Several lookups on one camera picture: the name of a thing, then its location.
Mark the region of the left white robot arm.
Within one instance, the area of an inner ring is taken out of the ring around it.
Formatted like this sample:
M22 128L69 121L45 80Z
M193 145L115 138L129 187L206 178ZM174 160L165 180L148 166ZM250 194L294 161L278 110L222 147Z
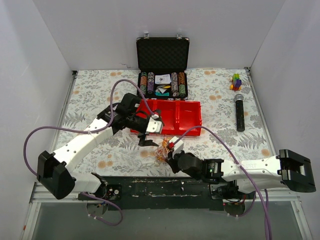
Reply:
M95 200L103 199L107 194L107 181L95 172L75 172L77 164L100 143L113 137L117 132L128 128L138 132L140 147L155 146L147 140L150 133L162 132L164 123L160 111L146 113L139 111L141 98L127 93L121 102L110 104L100 112L85 129L54 152L42 152L38 157L37 180L58 200L71 193L85 192Z

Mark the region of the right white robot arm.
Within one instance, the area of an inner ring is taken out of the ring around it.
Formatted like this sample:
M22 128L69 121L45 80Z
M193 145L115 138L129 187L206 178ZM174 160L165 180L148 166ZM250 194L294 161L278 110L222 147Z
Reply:
M316 191L310 159L288 149L281 149L275 156L244 160L240 164L221 158L200 159L183 150L170 151L166 162L175 174L183 172L195 180L216 185L216 194L226 199L273 188L287 188L298 193Z

